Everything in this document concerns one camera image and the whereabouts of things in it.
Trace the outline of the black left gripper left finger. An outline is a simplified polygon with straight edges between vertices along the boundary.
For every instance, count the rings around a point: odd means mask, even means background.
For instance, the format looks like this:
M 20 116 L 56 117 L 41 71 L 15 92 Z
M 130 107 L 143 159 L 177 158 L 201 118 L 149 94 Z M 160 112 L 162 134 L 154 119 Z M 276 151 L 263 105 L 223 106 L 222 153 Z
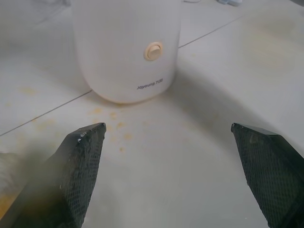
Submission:
M 81 228 L 105 132 L 105 123 L 79 128 L 45 161 L 0 153 L 0 228 Z

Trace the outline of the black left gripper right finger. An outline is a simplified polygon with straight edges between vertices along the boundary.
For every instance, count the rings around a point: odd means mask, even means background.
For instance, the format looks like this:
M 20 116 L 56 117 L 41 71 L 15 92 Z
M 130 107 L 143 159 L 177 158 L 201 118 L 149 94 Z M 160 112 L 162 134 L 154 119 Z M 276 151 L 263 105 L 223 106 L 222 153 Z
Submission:
M 233 123 L 247 184 L 270 228 L 304 228 L 304 157 L 281 135 Z

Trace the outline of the white blender base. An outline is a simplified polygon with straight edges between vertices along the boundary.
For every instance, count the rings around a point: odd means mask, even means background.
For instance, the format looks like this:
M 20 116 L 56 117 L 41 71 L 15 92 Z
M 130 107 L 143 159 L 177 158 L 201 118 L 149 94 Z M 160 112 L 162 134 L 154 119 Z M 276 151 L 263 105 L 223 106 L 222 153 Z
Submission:
M 90 88 L 119 104 L 166 91 L 176 74 L 182 0 L 71 0 L 77 59 Z

